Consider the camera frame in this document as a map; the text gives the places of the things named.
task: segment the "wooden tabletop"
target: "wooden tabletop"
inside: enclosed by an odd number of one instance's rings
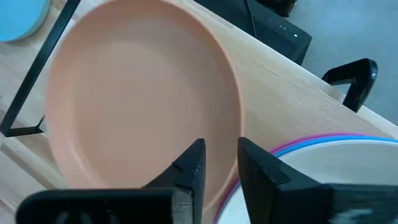
[[[84,0],[67,30],[105,0]],[[355,132],[398,137],[398,127],[362,107],[345,108],[340,93],[321,79],[192,0],[170,0],[214,33],[233,63],[243,96],[244,134],[264,149],[309,134]],[[16,94],[64,3],[53,0],[43,26],[31,37],[0,43],[0,119]],[[51,59],[40,74],[17,120],[36,125],[44,114]],[[0,222],[12,223],[21,200],[44,189],[67,188],[46,134],[0,138]]]

